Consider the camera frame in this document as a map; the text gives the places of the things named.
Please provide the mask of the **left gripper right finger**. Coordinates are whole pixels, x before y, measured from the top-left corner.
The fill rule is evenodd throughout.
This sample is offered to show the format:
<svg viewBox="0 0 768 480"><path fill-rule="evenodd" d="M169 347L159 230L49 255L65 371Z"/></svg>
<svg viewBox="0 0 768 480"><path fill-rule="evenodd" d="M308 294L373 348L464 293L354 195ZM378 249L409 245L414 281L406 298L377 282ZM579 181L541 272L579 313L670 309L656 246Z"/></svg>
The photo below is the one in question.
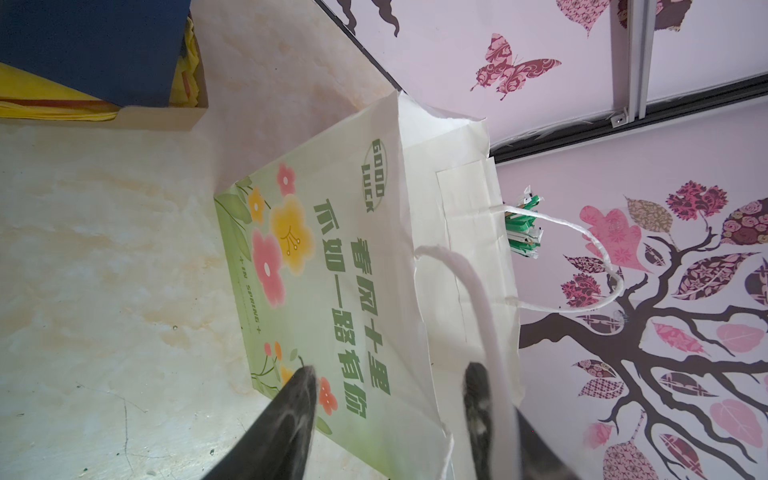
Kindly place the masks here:
<svg viewBox="0 0 768 480"><path fill-rule="evenodd" d="M477 479L494 479L491 471L492 408L487 369L470 362L463 377L463 403L466 425ZM566 466L542 440L526 418L517 412L521 442L522 478L534 480L576 480Z"/></svg>

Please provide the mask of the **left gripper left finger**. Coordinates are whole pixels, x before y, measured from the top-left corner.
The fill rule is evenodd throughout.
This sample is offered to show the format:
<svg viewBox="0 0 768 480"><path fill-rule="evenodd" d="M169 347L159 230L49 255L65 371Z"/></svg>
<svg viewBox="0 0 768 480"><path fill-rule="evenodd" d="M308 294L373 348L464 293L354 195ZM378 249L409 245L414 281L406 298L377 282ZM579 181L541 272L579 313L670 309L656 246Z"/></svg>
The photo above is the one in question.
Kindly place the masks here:
<svg viewBox="0 0 768 480"><path fill-rule="evenodd" d="M315 369L298 369L205 480L301 480L313 436Z"/></svg>

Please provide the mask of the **white illustrated paper bag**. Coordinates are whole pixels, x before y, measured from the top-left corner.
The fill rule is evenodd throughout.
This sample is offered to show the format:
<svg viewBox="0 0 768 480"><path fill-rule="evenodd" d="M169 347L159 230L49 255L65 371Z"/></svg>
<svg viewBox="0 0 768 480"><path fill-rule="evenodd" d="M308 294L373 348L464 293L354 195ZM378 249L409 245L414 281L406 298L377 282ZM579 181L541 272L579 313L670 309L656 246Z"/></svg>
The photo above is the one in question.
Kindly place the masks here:
<svg viewBox="0 0 768 480"><path fill-rule="evenodd" d="M487 369L491 471L522 475L518 297L485 123L393 93L217 194L253 387L315 369L315 427L389 479L476 478L463 403Z"/></svg>

